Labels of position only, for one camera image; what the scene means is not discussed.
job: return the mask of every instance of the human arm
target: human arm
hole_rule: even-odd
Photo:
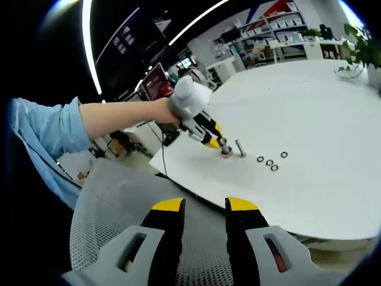
[[[80,105],[79,110],[90,139],[148,120],[180,123],[172,115],[167,98],[144,102],[90,103]]]
[[[153,102],[83,104],[78,98],[64,106],[47,107],[17,98],[11,104],[11,127],[37,149],[41,145],[54,159],[87,150],[91,139],[149,119],[177,123],[167,99]]]

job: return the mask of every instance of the metal screw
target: metal screw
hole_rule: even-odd
[[[238,147],[239,151],[241,152],[241,158],[245,158],[246,157],[246,152],[243,150],[241,142],[239,142],[238,139],[236,140],[236,144],[237,144],[237,147]]]

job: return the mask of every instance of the round white table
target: round white table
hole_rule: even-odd
[[[338,60],[294,61],[234,75],[211,98],[236,156],[183,133],[165,148],[168,177],[224,207],[257,204],[271,225],[328,240],[375,237],[381,226],[381,99],[367,72],[340,80]],[[247,152],[240,158],[235,139]],[[288,152],[281,158],[282,151]],[[265,162],[272,159],[279,170]],[[164,173],[161,150],[150,164]]]

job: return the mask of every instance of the hand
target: hand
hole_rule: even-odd
[[[154,113],[154,120],[157,123],[173,123],[179,125],[181,120],[173,115],[169,108],[168,101],[168,98],[160,98],[151,102]]]

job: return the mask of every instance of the cable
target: cable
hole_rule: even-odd
[[[163,157],[165,176],[168,177],[167,166],[165,165],[165,158],[164,158],[164,132],[163,131],[161,131],[161,155]]]

